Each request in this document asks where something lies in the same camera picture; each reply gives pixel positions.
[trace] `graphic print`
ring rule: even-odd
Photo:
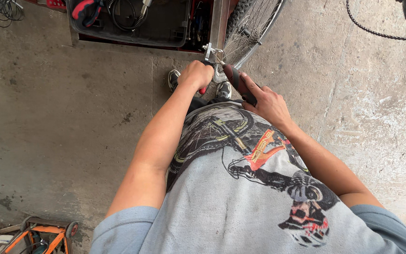
[[[239,158],[231,159],[228,165],[223,158],[226,147],[239,152]],[[280,229],[290,233],[302,246],[325,244],[329,222],[324,211],[333,207],[339,198],[310,176],[296,150],[279,130],[263,121],[255,121],[250,112],[235,106],[215,106],[184,123],[180,144],[169,167],[167,192],[192,161],[219,150],[222,150],[223,166],[234,179],[243,177],[286,192],[293,199],[289,218],[278,224]],[[288,154],[289,163],[299,169],[291,177],[262,168],[281,150]]]

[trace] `hand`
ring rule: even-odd
[[[195,91],[206,87],[214,76],[214,69],[210,65],[204,65],[195,60],[191,62],[178,77],[178,87],[180,85],[190,85]]]
[[[253,112],[266,119],[281,132],[288,130],[289,127],[294,124],[290,118],[283,96],[278,95],[267,86],[259,88],[244,72],[240,77],[245,81],[247,88],[258,101],[255,107],[248,102],[242,102],[242,107],[244,107],[245,110]]]

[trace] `sneaker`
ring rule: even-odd
[[[178,77],[181,75],[181,73],[177,70],[171,70],[169,72],[169,87],[170,91],[173,93],[178,86]]]
[[[217,84],[216,98],[231,98],[231,84],[228,81]]]

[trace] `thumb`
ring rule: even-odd
[[[243,102],[242,102],[242,107],[243,107],[245,110],[247,110],[247,111],[250,111],[250,112],[252,112],[252,113],[258,114],[257,108],[253,107],[253,105],[251,105],[251,104],[248,103],[248,102],[243,101]]]

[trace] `pliers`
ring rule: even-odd
[[[93,5],[97,5],[95,11],[91,16],[86,17],[85,9],[91,7]],[[82,20],[82,25],[85,27],[89,27],[95,22],[100,14],[101,8],[104,6],[104,0],[84,0],[73,9],[73,13],[71,16],[75,20]]]

